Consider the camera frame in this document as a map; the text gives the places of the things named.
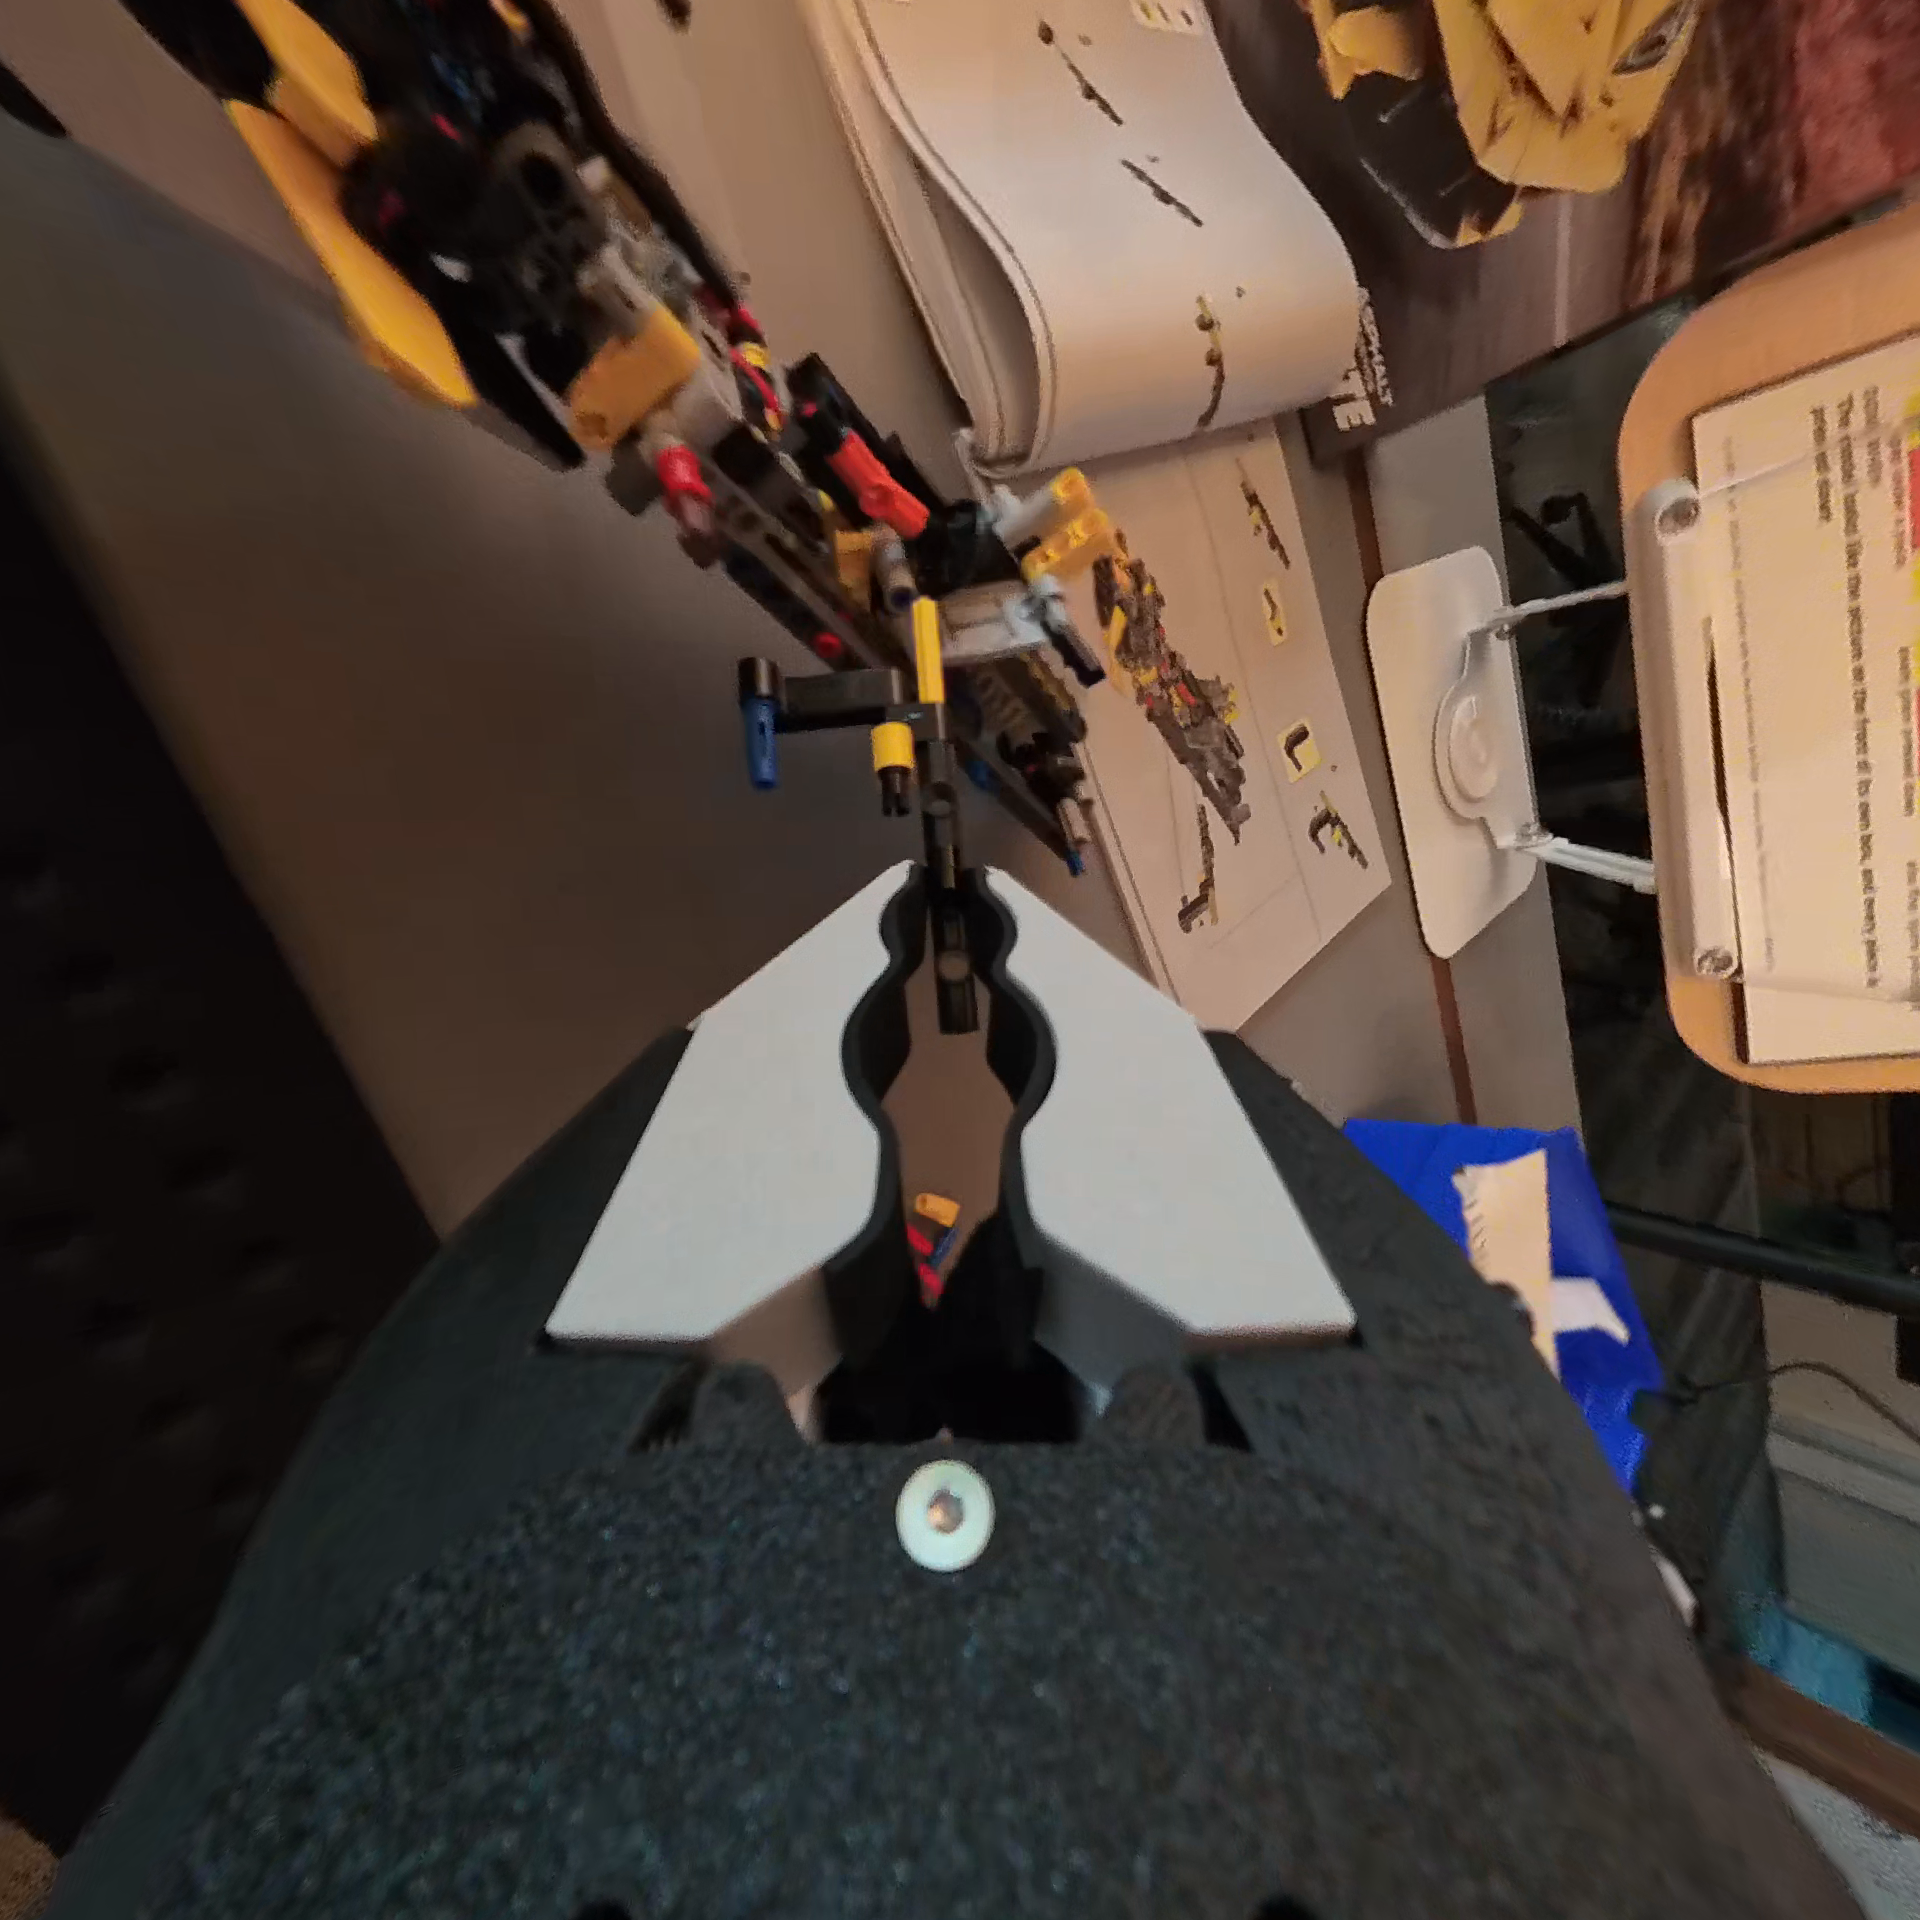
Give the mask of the small black yellow lego assembly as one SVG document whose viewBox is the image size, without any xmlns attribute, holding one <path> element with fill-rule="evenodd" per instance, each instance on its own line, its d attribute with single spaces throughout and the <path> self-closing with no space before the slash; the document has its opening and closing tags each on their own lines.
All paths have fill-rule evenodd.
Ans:
<svg viewBox="0 0 1920 1920">
<path fill-rule="evenodd" d="M 967 1037 L 977 1028 L 975 969 L 963 906 L 958 755 L 947 727 L 941 620 L 931 598 L 912 600 L 908 638 L 910 668 L 831 668 L 793 679 L 768 658 L 737 661 L 742 755 L 749 785 L 771 795 L 784 737 L 868 735 L 879 814 L 920 825 L 937 1025 L 947 1037 Z"/>
</svg>

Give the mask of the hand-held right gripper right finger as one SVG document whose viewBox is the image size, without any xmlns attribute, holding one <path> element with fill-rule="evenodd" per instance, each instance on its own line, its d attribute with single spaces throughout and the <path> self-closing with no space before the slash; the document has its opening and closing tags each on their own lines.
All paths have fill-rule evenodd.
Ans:
<svg viewBox="0 0 1920 1920">
<path fill-rule="evenodd" d="M 1080 1387 L 1358 1330 L 1188 1011 L 997 869 L 974 875 L 974 973 L 1012 1103 L 997 1215 L 1033 1339 Z"/>
</svg>

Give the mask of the blue plastic bin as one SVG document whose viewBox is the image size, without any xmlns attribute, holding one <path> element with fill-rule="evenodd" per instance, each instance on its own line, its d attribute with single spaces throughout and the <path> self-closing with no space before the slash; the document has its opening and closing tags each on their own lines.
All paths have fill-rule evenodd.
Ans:
<svg viewBox="0 0 1920 1920">
<path fill-rule="evenodd" d="M 1631 1493 L 1647 1448 L 1635 1409 L 1663 1372 L 1579 1135 L 1361 1117 L 1344 1135 L 1484 1284 L 1514 1296 L 1535 1355 Z"/>
</svg>

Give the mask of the partly built lego car chassis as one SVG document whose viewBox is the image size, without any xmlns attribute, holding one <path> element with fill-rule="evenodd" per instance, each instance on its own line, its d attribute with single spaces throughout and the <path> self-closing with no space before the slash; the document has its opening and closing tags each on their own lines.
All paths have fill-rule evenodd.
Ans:
<svg viewBox="0 0 1920 1920">
<path fill-rule="evenodd" d="M 694 214 L 616 125 L 556 4 L 126 4 L 223 111 L 373 369 L 488 409 L 660 515 L 813 668 L 910 668 L 937 609 L 958 780 L 1087 866 L 1101 683 L 1068 613 L 1086 478 L 940 493 L 818 354 L 779 363 Z"/>
</svg>

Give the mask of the white paper bags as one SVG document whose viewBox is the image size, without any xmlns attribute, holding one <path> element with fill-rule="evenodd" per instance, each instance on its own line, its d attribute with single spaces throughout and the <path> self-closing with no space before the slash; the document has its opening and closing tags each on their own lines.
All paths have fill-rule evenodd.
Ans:
<svg viewBox="0 0 1920 1920">
<path fill-rule="evenodd" d="M 1599 1381 L 1631 1352 L 1638 1320 L 1625 1300 L 1619 1251 L 1578 1154 L 1542 1137 L 1496 1162 L 1451 1174 L 1463 1247 L 1480 1281 L 1518 1310 L 1522 1330 L 1551 1376 L 1564 1348 L 1576 1381 Z"/>
</svg>

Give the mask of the lego instruction booklet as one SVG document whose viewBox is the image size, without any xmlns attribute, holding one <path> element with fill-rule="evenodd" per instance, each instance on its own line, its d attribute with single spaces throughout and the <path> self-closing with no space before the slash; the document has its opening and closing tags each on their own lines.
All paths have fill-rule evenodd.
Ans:
<svg viewBox="0 0 1920 1920">
<path fill-rule="evenodd" d="M 1358 276 L 1204 4 L 799 6 L 996 510 L 1101 681 L 1092 828 L 1157 987 L 1242 1028 L 1390 886 L 1279 435 Z"/>
</svg>

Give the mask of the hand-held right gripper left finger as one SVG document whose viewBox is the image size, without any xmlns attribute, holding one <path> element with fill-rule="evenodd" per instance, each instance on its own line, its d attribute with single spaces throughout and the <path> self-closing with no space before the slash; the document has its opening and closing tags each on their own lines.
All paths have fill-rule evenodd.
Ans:
<svg viewBox="0 0 1920 1920">
<path fill-rule="evenodd" d="M 545 1323 L 558 1347 L 842 1347 L 828 1266 L 881 1198 L 845 1041 L 883 985 L 881 869 L 696 1016 Z"/>
</svg>

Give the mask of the lego set cardboard box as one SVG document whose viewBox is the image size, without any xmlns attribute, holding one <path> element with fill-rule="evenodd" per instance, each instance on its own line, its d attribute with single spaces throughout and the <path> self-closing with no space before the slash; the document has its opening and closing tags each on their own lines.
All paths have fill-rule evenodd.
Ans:
<svg viewBox="0 0 1920 1920">
<path fill-rule="evenodd" d="M 1355 270 L 1321 468 L 1916 190 L 1914 2 L 1209 17 Z"/>
</svg>

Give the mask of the black metal frame bar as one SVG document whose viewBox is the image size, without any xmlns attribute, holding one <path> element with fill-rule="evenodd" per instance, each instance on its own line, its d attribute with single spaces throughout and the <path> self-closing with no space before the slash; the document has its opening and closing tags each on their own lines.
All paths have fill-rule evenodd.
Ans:
<svg viewBox="0 0 1920 1920">
<path fill-rule="evenodd" d="M 1602 1211 L 1621 1249 L 1918 1320 L 1918 1279 L 1911 1274 L 1614 1201 L 1604 1201 Z"/>
</svg>

